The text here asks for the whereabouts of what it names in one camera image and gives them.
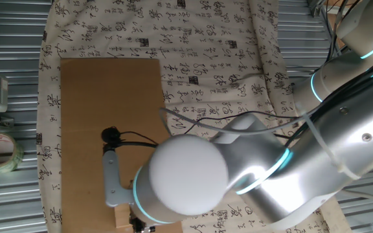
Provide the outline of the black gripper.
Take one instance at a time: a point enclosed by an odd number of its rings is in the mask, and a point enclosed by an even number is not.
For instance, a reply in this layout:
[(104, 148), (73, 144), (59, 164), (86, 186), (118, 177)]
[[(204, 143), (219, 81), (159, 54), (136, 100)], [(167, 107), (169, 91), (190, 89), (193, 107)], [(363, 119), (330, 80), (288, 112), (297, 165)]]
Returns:
[(155, 226), (147, 225), (145, 222), (137, 217), (131, 218), (130, 223), (133, 227), (134, 233), (154, 233), (156, 231)]

